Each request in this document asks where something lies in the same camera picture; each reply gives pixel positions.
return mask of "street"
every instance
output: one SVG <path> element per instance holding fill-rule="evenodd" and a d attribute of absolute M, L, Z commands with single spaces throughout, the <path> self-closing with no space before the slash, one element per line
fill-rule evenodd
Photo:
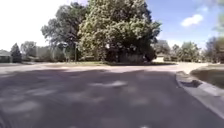
<path fill-rule="evenodd" d="M 0 74 L 1 128 L 223 128 L 175 74 L 119 67 Z"/>

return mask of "tree foliage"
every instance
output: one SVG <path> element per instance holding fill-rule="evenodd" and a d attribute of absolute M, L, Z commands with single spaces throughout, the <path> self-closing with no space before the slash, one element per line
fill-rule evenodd
<path fill-rule="evenodd" d="M 49 20 L 48 25 L 43 26 L 41 29 L 42 34 L 52 47 L 66 44 L 63 46 L 66 46 L 64 48 L 67 50 L 66 53 L 69 55 L 69 59 L 75 59 L 72 55 L 77 51 L 75 45 L 79 42 L 79 25 L 85 19 L 87 12 L 86 7 L 76 2 L 63 5 L 58 9 L 56 18 Z"/>
<path fill-rule="evenodd" d="M 223 60 L 224 38 L 211 38 L 206 44 L 205 56 L 210 62 L 220 62 Z"/>
<path fill-rule="evenodd" d="M 19 50 L 17 43 L 15 43 L 11 48 L 11 57 L 13 63 L 21 63 L 22 62 L 22 55 Z"/>
<path fill-rule="evenodd" d="M 199 48 L 193 42 L 184 42 L 181 50 L 178 53 L 178 57 L 181 61 L 185 62 L 197 62 L 199 60 Z"/>
<path fill-rule="evenodd" d="M 170 47 L 166 40 L 158 40 L 154 45 L 157 54 L 170 54 Z"/>
<path fill-rule="evenodd" d="M 52 52 L 49 46 L 37 47 L 37 58 L 40 62 L 53 62 Z"/>
<path fill-rule="evenodd" d="M 88 8 L 90 13 L 79 31 L 84 55 L 103 60 L 111 52 L 117 61 L 122 55 L 155 58 L 149 54 L 160 24 L 151 20 L 144 0 L 89 0 Z"/>
<path fill-rule="evenodd" d="M 21 44 L 21 52 L 25 54 L 26 57 L 36 57 L 36 42 L 26 41 Z"/>

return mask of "road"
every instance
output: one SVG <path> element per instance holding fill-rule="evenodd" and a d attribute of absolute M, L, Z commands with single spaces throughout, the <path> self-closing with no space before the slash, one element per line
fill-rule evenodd
<path fill-rule="evenodd" d="M 26 69 L 0 74 L 1 128 L 224 128 L 172 72 Z"/>

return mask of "sky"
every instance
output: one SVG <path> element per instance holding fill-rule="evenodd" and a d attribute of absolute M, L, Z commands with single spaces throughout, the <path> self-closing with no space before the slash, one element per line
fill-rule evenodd
<path fill-rule="evenodd" d="M 12 45 L 35 41 L 48 45 L 40 29 L 55 17 L 59 6 L 72 1 L 87 4 L 87 0 L 1 0 L 0 49 L 10 50 Z M 219 9 L 211 0 L 146 0 L 152 18 L 162 23 L 159 39 L 172 47 L 184 41 L 193 41 L 205 48 L 206 41 L 217 35 Z"/>

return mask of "roof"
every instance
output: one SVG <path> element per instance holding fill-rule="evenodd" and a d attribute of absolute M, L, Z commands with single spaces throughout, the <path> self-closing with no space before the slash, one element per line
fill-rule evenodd
<path fill-rule="evenodd" d="M 165 57 L 166 55 L 165 54 L 162 54 L 162 53 L 160 53 L 160 54 L 157 54 L 157 57 Z"/>
<path fill-rule="evenodd" d="M 0 50 L 0 56 L 11 56 L 11 55 L 10 55 L 10 52 L 6 50 Z"/>

